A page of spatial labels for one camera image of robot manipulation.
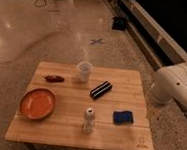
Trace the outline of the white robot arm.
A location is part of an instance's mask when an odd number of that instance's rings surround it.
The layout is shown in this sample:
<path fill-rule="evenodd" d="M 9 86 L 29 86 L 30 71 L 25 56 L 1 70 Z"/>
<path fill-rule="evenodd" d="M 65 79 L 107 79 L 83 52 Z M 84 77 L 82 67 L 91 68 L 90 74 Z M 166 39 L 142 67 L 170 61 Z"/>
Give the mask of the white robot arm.
<path fill-rule="evenodd" d="M 152 97 L 159 105 L 167 105 L 173 99 L 186 108 L 187 118 L 187 62 L 159 68 L 154 73 Z"/>

